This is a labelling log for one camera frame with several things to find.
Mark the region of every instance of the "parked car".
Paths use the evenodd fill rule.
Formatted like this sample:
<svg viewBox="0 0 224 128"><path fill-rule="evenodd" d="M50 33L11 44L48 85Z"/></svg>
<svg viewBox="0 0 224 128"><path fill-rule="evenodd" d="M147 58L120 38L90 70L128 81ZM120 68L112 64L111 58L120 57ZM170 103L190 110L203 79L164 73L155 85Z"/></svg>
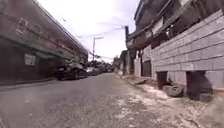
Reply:
<svg viewBox="0 0 224 128"><path fill-rule="evenodd" d="M86 72L87 72L88 76L96 76L101 73L100 69L94 68L94 67L87 68Z"/></svg>
<svg viewBox="0 0 224 128"><path fill-rule="evenodd" d="M61 66L56 68L55 77L58 80L77 80L86 78L87 72L77 67Z"/></svg>

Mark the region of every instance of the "tire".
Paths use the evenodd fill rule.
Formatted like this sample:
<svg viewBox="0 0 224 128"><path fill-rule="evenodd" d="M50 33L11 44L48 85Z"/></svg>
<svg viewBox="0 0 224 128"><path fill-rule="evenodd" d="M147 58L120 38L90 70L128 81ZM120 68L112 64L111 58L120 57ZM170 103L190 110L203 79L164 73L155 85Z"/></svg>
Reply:
<svg viewBox="0 0 224 128"><path fill-rule="evenodd" d="M167 90L167 95L170 97L182 97L184 93L184 87L183 86L170 86Z"/></svg>
<svg viewBox="0 0 224 128"><path fill-rule="evenodd" d="M213 95L212 94L209 94L209 93L202 93L200 94L200 101L201 102L204 102L204 103L209 103L213 100Z"/></svg>

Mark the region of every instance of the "power line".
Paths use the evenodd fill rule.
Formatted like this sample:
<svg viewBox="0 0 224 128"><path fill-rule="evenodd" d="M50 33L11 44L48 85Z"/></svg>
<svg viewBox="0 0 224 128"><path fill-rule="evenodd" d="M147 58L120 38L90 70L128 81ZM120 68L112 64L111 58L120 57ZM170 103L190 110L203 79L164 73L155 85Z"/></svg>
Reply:
<svg viewBox="0 0 224 128"><path fill-rule="evenodd" d="M112 30L109 30L106 32L98 33L98 34L82 35L82 36L75 36L75 37L78 37L78 38L94 37L94 36L99 36L99 35L105 35L105 34L113 32L113 31L120 30L120 29L124 29L124 28L123 27L115 28L115 29L112 29Z"/></svg>

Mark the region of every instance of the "sidewalk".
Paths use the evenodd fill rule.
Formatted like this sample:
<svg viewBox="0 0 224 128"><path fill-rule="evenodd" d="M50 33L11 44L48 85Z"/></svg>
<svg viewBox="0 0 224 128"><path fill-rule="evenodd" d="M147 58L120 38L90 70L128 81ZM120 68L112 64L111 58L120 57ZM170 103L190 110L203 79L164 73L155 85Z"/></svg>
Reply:
<svg viewBox="0 0 224 128"><path fill-rule="evenodd" d="M58 82L57 80L54 79L44 79L44 80L38 80L38 81L32 81L33 83L30 82L24 82L24 84L12 84L12 85L1 85L0 86L0 92L2 91L10 91L10 90L15 90L15 89L20 89L20 88L29 88L29 87L35 87L35 86L46 86L55 82Z"/></svg>

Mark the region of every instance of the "car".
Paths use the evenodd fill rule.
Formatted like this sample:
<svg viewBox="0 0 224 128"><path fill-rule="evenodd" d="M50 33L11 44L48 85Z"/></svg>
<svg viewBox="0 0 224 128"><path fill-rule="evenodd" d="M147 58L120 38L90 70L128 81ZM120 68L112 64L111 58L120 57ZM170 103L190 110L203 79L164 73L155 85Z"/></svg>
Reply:
<svg viewBox="0 0 224 128"><path fill-rule="evenodd" d="M87 77L87 72L84 69L69 66L57 67L54 74L58 80L78 80Z"/></svg>

